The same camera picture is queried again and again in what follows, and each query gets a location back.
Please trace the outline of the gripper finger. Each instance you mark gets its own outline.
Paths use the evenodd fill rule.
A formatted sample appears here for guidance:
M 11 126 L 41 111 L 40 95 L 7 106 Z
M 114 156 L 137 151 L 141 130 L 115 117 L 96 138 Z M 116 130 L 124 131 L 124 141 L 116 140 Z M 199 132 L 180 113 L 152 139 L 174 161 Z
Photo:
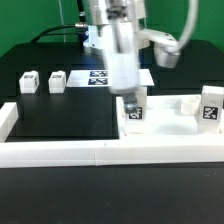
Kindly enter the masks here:
M 122 96 L 124 102 L 124 110 L 126 114 L 137 112 L 137 98 L 134 93 L 124 94 Z

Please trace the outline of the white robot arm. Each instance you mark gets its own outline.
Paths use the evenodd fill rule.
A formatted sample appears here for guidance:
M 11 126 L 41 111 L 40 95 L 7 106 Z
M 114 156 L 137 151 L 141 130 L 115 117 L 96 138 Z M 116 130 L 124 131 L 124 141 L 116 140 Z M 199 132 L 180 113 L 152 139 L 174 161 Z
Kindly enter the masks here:
M 156 63 L 176 66 L 182 49 L 189 42 L 198 17 L 198 0 L 189 0 L 188 15 L 181 36 L 142 28 L 146 17 L 144 0 L 85 0 L 91 16 L 91 34 L 98 39 L 105 69 L 111 76 L 110 92 L 123 98 L 124 111 L 137 111 L 140 87 L 139 51 L 154 47 Z

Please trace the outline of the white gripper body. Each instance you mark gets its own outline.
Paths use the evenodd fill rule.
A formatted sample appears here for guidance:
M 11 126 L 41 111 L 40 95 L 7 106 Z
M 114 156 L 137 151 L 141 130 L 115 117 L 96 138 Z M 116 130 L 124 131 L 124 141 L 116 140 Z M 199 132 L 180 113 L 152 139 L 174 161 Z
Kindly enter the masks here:
M 103 61 L 110 76 L 110 92 L 135 92 L 139 86 L 139 59 L 132 24 L 106 25 L 101 35 Z

